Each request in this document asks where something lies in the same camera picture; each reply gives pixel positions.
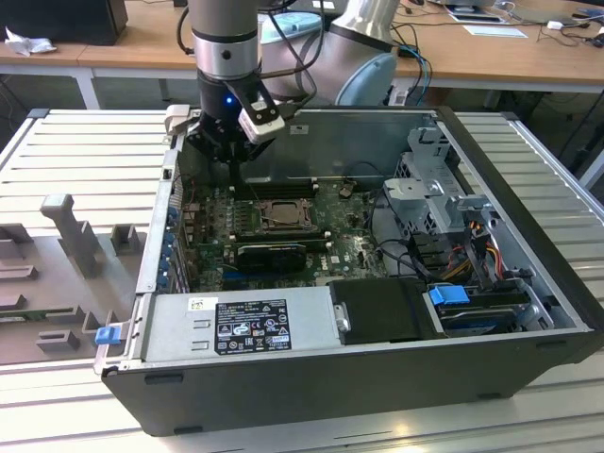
black plastic cover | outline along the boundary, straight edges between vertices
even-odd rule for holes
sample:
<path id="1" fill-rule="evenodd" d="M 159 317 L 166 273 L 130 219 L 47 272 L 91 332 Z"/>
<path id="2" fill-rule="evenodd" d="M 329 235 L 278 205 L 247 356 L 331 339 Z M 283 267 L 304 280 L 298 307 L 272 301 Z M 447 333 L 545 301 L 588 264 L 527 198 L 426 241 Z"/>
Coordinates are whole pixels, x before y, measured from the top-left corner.
<path id="1" fill-rule="evenodd" d="M 436 338 L 426 302 L 415 280 L 374 278 L 329 283 L 334 305 L 347 312 L 343 344 L 412 342 Z"/>

blue latch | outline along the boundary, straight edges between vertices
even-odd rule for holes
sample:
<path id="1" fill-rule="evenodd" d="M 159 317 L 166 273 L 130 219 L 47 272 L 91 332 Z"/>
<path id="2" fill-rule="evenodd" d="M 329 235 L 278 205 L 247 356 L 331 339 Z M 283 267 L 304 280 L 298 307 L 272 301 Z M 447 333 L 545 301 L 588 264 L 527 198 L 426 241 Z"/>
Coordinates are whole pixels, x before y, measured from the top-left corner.
<path id="1" fill-rule="evenodd" d="M 470 298 L 462 286 L 437 286 L 433 290 L 430 290 L 428 294 L 434 305 L 467 304 L 470 302 Z"/>
<path id="2" fill-rule="evenodd" d="M 119 344 L 122 328 L 119 326 L 101 327 L 96 330 L 94 342 L 96 344 Z"/>

sticker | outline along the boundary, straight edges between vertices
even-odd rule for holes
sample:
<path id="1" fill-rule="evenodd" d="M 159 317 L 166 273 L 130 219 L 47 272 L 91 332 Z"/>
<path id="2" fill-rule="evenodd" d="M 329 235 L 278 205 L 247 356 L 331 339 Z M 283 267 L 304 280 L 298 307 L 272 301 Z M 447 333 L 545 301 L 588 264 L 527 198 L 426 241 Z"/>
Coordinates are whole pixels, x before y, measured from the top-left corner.
<path id="1" fill-rule="evenodd" d="M 312 0 L 312 6 L 314 8 L 321 8 L 321 2 L 319 2 L 319 0 Z M 323 8 L 324 9 L 335 9 L 336 6 L 333 2 L 323 2 Z"/>
<path id="2" fill-rule="evenodd" d="M 307 125 L 290 126 L 290 135 L 308 135 L 309 127 Z"/>
<path id="3" fill-rule="evenodd" d="M 218 297 L 190 297 L 189 311 L 214 310 Z"/>
<path id="4" fill-rule="evenodd" d="M 215 297 L 196 297 L 196 299 L 215 299 Z M 214 351 L 217 354 L 222 356 L 292 349 L 285 299 L 214 303 L 216 308 Z"/>

white paper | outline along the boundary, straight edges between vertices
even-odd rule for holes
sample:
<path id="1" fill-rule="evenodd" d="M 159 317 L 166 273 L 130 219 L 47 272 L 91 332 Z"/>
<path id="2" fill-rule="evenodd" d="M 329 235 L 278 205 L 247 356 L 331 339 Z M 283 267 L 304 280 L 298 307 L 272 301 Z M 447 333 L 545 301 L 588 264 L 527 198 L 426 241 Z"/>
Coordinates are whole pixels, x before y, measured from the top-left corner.
<path id="1" fill-rule="evenodd" d="M 189 311 L 215 310 L 218 297 L 190 297 Z"/>
<path id="2" fill-rule="evenodd" d="M 321 2 L 319 2 L 318 0 L 312 0 L 312 5 L 315 8 L 321 8 Z M 323 2 L 323 8 L 324 9 L 335 9 L 336 6 L 333 4 L 333 2 Z"/>
<path id="3" fill-rule="evenodd" d="M 53 46 L 50 40 L 46 38 L 26 38 L 12 33 L 8 28 L 7 38 L 4 44 L 15 54 L 25 55 L 29 57 L 31 54 L 40 54 L 44 52 L 53 52 L 57 47 Z"/>
<path id="4" fill-rule="evenodd" d="M 468 30 L 474 36 L 495 36 L 498 38 L 528 38 L 518 28 L 510 28 L 508 26 L 483 26 L 483 25 L 464 25 L 463 28 Z"/>

table leg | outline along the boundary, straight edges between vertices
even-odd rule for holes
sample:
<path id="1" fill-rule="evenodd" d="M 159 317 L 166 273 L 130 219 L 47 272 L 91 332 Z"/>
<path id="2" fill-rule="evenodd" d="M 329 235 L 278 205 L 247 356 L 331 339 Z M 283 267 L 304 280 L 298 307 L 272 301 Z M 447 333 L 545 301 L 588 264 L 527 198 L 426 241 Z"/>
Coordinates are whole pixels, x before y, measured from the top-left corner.
<path id="1" fill-rule="evenodd" d="M 96 91 L 94 90 L 94 74 L 90 68 L 77 68 L 74 71 L 73 77 L 77 81 L 77 86 L 84 99 L 86 109 L 101 109 L 101 106 L 96 97 Z"/>
<path id="2" fill-rule="evenodd" d="M 500 90 L 489 90 L 487 91 L 486 96 L 484 96 L 484 102 L 482 106 L 489 110 L 497 109 L 499 105 L 499 101 L 501 100 L 501 91 Z"/>
<path id="3" fill-rule="evenodd" d="M 170 91 L 168 90 L 168 80 L 165 78 L 159 79 L 159 92 L 161 93 L 161 100 L 170 102 Z"/>

